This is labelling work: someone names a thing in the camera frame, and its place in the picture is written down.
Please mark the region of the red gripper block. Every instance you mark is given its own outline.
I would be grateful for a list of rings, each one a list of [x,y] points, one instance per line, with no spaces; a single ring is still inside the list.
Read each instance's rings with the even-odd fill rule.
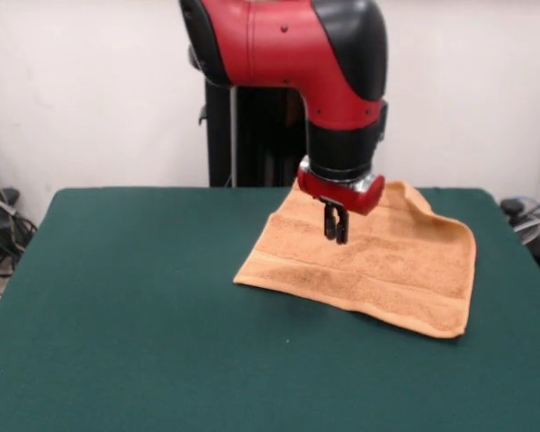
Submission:
[[[299,188],[325,203],[324,235],[328,240],[336,239],[339,245],[348,242],[349,214],[367,215],[379,203],[385,178],[383,175],[367,174],[355,182],[336,183],[324,180],[309,170],[300,169],[297,174]]]

